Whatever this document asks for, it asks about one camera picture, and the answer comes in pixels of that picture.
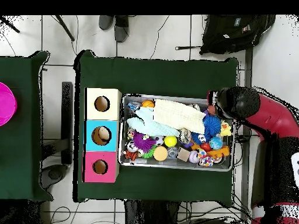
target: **green tablecloth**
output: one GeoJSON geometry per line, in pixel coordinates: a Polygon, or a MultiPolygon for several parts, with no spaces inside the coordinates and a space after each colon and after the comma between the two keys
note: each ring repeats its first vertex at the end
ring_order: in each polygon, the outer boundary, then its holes
{"type": "Polygon", "coordinates": [[[47,57],[45,51],[29,58],[0,57],[0,82],[10,87],[18,102],[15,115],[0,127],[0,199],[52,200],[39,184],[39,75],[47,57]]]}
{"type": "Polygon", "coordinates": [[[78,169],[74,198],[78,197],[79,201],[83,198],[221,201],[231,206],[232,170],[120,166],[120,173],[113,184],[83,183],[84,88],[113,88],[122,94],[205,99],[208,90],[236,85],[237,66],[235,58],[227,62],[96,58],[91,51],[82,51],[74,65],[77,72],[75,120],[79,120],[79,125],[75,126],[75,137],[79,136],[79,139],[74,138],[75,149],[79,148],[78,157],[74,156],[75,169],[78,169]]]}

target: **stacked boxes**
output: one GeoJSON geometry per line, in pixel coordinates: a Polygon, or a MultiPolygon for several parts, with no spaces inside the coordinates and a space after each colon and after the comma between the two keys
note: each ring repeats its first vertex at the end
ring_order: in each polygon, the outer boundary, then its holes
{"type": "Polygon", "coordinates": [[[121,93],[85,88],[83,182],[114,183],[119,173],[117,148],[121,93]]]}

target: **purple spiky toy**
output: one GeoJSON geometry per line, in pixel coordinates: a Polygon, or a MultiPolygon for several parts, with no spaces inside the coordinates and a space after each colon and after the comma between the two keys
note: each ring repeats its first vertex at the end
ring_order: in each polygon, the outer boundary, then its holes
{"type": "Polygon", "coordinates": [[[138,148],[143,150],[145,153],[148,153],[150,149],[156,144],[156,140],[153,140],[148,135],[144,135],[139,132],[134,133],[134,145],[138,148]]]}

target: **black bag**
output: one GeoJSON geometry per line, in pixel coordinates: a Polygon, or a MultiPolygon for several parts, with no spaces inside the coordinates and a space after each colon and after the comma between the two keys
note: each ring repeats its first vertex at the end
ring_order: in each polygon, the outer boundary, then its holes
{"type": "Polygon", "coordinates": [[[259,44],[275,15],[208,15],[199,54],[235,53],[259,44]]]}

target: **magenta bowl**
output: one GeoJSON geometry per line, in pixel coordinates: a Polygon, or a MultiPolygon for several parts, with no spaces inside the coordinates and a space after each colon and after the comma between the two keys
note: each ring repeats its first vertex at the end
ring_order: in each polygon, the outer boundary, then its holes
{"type": "Polygon", "coordinates": [[[9,87],[0,82],[0,126],[6,124],[16,112],[17,103],[9,87]]]}

